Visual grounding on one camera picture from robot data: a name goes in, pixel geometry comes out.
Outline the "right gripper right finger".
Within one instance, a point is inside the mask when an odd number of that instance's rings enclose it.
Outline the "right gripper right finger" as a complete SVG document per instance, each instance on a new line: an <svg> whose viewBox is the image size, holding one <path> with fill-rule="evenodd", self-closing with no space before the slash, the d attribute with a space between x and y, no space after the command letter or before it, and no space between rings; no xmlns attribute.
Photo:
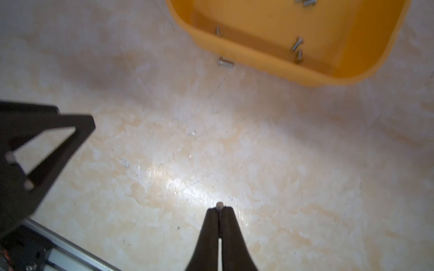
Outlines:
<svg viewBox="0 0 434 271"><path fill-rule="evenodd" d="M220 211L220 239L224 271L258 270L249 254L232 207L224 207Z"/></svg>

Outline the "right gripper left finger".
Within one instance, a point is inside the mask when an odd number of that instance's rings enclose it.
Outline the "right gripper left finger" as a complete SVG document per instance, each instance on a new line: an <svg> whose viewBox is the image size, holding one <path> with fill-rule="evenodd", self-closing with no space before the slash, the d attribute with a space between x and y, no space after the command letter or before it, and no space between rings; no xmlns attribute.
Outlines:
<svg viewBox="0 0 434 271"><path fill-rule="evenodd" d="M219 211L207 210L196 247L186 271L217 271L219 254Z"/></svg>

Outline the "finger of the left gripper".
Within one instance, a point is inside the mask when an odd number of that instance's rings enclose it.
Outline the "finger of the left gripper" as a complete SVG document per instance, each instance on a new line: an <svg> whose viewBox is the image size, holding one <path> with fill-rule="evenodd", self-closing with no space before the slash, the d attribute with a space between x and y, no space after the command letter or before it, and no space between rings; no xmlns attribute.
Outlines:
<svg viewBox="0 0 434 271"><path fill-rule="evenodd" d="M57 106L43 105L34 103L19 103L1 101L1 113L21 113L21 114L60 114Z"/></svg>
<svg viewBox="0 0 434 271"><path fill-rule="evenodd" d="M31 172L11 161L11 141L27 143L40 133L61 128L75 132ZM95 130L90 115L4 114L1 115L1 233L8 234L32 215L63 168Z"/></svg>

